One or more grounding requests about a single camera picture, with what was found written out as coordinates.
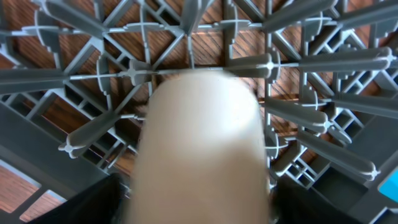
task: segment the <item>gray plastic frame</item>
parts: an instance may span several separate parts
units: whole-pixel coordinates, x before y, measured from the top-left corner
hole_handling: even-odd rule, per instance
[[[378,47],[379,39],[394,32],[398,26],[398,2],[394,0],[374,1],[372,6],[353,12],[346,12],[347,0],[298,0],[286,1],[280,10],[272,13],[272,0],[266,1],[266,12],[261,12],[250,0],[224,0],[224,18],[214,24],[199,24],[212,0],[186,0],[182,15],[178,15],[164,0],[157,0],[159,9],[153,10],[144,0],[122,0],[113,12],[104,18],[102,0],[94,0],[95,17],[78,9],[68,1],[32,0],[40,6],[35,12],[35,25],[22,30],[7,30],[6,20],[0,1],[0,54],[14,63],[14,69],[0,71],[1,103],[21,115],[38,128],[60,142],[60,150],[69,153],[71,158],[82,155],[91,145],[105,153],[95,166],[105,172],[114,172],[114,163],[125,150],[138,153],[136,143],[120,134],[114,127],[119,119],[144,119],[144,114],[120,115],[120,111],[137,93],[142,85],[148,85],[149,97],[155,86],[154,75],[180,73],[183,70],[158,70],[157,67],[171,51],[187,36],[187,49],[190,69],[228,70],[238,77],[264,78],[266,81],[264,137],[269,160],[278,156],[279,149],[288,146],[289,141],[297,141],[276,164],[270,167],[271,186],[278,177],[286,174],[304,187],[310,187],[330,161],[367,180],[377,176],[377,167],[371,162],[349,152],[345,147],[354,141],[355,132],[347,129],[355,124],[363,129],[366,124],[351,110],[361,113],[398,118],[398,102],[388,97],[359,95],[373,80],[385,90],[397,91],[398,61],[392,46]],[[140,22],[114,27],[118,20],[133,5],[140,5]],[[240,19],[237,13],[240,7],[250,20]],[[169,25],[160,15],[167,11],[179,26]],[[158,22],[147,22],[146,14]],[[55,20],[70,26],[61,28]],[[367,49],[353,28],[371,25],[369,48]],[[283,37],[282,31],[289,26],[302,28],[301,51],[297,52]],[[158,60],[150,63],[148,31],[168,30],[174,41],[167,47]],[[192,49],[192,32],[224,33],[225,67],[203,68],[194,65],[195,54]],[[266,53],[251,57],[233,58],[234,40],[241,30],[261,30],[265,33]],[[144,42],[145,62],[138,61],[127,49],[117,43],[109,34],[140,32]],[[91,39],[80,50],[72,62],[65,66],[60,53],[59,35],[89,34]],[[56,68],[39,69],[15,53],[11,37],[37,36],[40,43],[53,53]],[[105,51],[104,40],[113,44],[121,54],[114,58]],[[100,52],[97,61],[97,75],[75,75],[78,69],[94,52]],[[281,62],[278,49],[288,58]],[[128,58],[129,67],[121,62]],[[115,63],[122,71],[109,73],[107,60]],[[282,101],[271,97],[271,84],[280,74],[281,67],[297,67],[300,70],[300,91],[298,101]],[[333,84],[329,87],[318,72],[333,72]],[[134,88],[127,94],[117,108],[112,107],[110,97],[110,77],[130,77]],[[104,104],[83,85],[72,80],[95,78],[106,96]],[[47,90],[44,96],[37,91]],[[62,98],[91,121],[76,131],[65,135],[41,115],[51,105],[56,96]],[[20,107],[23,99],[35,104],[26,111]],[[325,112],[319,106],[328,105]],[[94,107],[101,112],[97,115],[90,111]],[[271,125],[271,114],[298,124],[296,136],[280,137]],[[328,132],[336,139],[330,143],[319,137]],[[101,141],[101,136],[109,133],[116,139],[112,146]],[[112,163],[104,167],[103,163],[118,147],[123,147]],[[321,155],[321,162],[306,164],[300,156],[307,148]]]

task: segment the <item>black object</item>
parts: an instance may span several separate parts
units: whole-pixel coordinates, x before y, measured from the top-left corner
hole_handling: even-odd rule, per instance
[[[277,224],[360,223],[288,177],[280,178],[273,190],[272,210]]]
[[[124,197],[120,181],[119,175],[111,174],[59,207],[30,221],[29,224],[109,224],[118,213]]]

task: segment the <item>wooden surface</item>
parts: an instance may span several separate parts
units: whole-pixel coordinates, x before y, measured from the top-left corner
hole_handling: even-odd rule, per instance
[[[0,166],[0,209],[11,213],[39,188],[22,177]],[[61,201],[44,194],[25,211],[20,219],[28,222],[62,204]]]
[[[172,6],[177,13],[181,14],[183,0],[166,0],[170,6]],[[348,10],[352,11],[355,9],[362,8],[371,4],[372,0],[351,0],[348,4]],[[117,0],[105,0],[105,16],[116,7],[119,1]],[[253,0],[254,4],[262,11],[265,10],[264,0]],[[274,1],[275,8],[280,6],[280,1]],[[74,3],[79,8],[86,10],[91,15],[94,15],[92,1],[87,0],[74,0]],[[32,4],[30,0],[3,0],[4,10],[6,13],[6,19],[8,21],[9,30],[20,30],[22,26],[34,25],[34,11],[38,10],[35,4]],[[154,9],[158,7],[153,1],[150,1],[151,6]],[[133,5],[127,14],[117,23],[116,27],[121,27],[127,23],[139,22],[139,6]],[[218,22],[222,20],[222,0],[216,0],[215,3],[205,12],[201,24],[208,24]],[[242,19],[248,19],[247,15],[242,10],[239,10],[239,17]],[[369,27],[361,27],[356,29],[357,34],[363,40],[364,43],[368,42],[369,38]],[[299,49],[300,44],[300,29],[297,27],[289,27],[283,32],[283,35],[287,40],[296,48]],[[128,49],[137,59],[144,60],[144,46],[140,33],[130,34],[111,34],[115,40],[117,40],[123,47]],[[60,43],[62,46],[62,57],[65,66],[67,66],[79,50],[85,45],[90,37],[88,35],[61,35]],[[168,31],[163,32],[149,32],[149,43],[150,43],[150,56],[151,62],[154,63],[161,53],[166,49],[167,46],[173,41],[173,35]],[[196,66],[212,66],[224,65],[224,50],[223,50],[223,33],[212,32],[212,33],[195,33],[192,36],[193,50],[195,53],[195,65]],[[35,63],[40,68],[55,68],[53,57],[51,53],[48,53],[46,48],[43,47],[37,37],[19,37],[13,39],[14,48],[25,58]],[[188,68],[188,55],[187,55],[187,40],[184,38],[181,43],[171,52],[171,54],[164,60],[159,68]],[[106,42],[106,50],[114,57],[118,57],[120,52],[111,44]],[[240,32],[236,38],[234,44],[234,57],[244,57],[248,55],[258,55],[264,53],[264,34],[259,31],[244,31]],[[90,57],[90,59],[84,63],[79,69],[80,74],[95,74],[96,73],[96,60],[100,53],[96,51]],[[13,64],[7,61],[3,56],[0,56],[0,68],[12,68]],[[118,72],[118,68],[110,63],[110,72]],[[331,74],[322,73],[321,76],[325,81],[331,83]],[[160,78],[162,80],[172,79],[178,77],[176,75],[169,75]],[[243,78],[253,89],[257,89],[259,93],[258,97],[264,97],[264,81],[258,79]],[[101,100],[105,102],[103,94],[98,88],[96,80],[84,80],[82,83],[87,86],[91,92],[97,95]],[[293,100],[296,99],[299,93],[299,71],[296,68],[283,68],[281,71],[280,79],[272,85],[272,96],[281,100]],[[112,78],[111,79],[113,106],[117,106],[132,89],[132,85],[127,78]],[[378,91],[377,85],[374,83],[370,84],[365,91],[365,94],[372,95]],[[130,100],[129,104],[125,107],[123,113],[136,113],[145,111],[145,103],[147,102],[147,88],[141,88],[136,96]],[[62,99],[57,98],[54,104],[44,113],[46,119],[53,122],[60,129],[66,133],[70,133],[86,122],[88,119],[80,114],[77,110],[72,108],[68,103]],[[121,131],[129,133],[129,135],[137,140],[139,137],[142,123],[137,121],[122,120],[116,123],[116,127]],[[297,126],[291,122],[288,122],[282,118],[276,116],[272,117],[272,125],[275,127],[277,133],[281,136],[291,135],[297,131]],[[308,151],[302,158],[306,161],[311,161],[314,158],[314,153]],[[120,160],[118,160],[116,167],[122,172],[130,174],[134,166],[134,155],[132,152],[127,151]],[[18,200],[23,200],[25,194],[14,195],[12,197],[18,198],[18,200],[4,200],[4,198],[10,197],[8,194],[13,194],[11,185],[4,187],[6,171],[0,169],[0,205],[3,210],[10,210],[11,207],[5,205],[11,203],[15,207]],[[18,181],[13,180],[11,183],[19,184]],[[31,193],[34,189],[30,186],[26,188],[26,194]]]

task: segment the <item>blue object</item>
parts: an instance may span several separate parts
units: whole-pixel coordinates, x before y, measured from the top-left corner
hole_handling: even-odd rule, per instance
[[[398,169],[380,186],[379,191],[391,200],[398,202]]]

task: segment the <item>beige object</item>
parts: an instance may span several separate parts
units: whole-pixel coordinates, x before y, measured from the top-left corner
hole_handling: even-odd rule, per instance
[[[267,223],[262,120],[239,80],[192,71],[161,84],[139,152],[127,223]]]

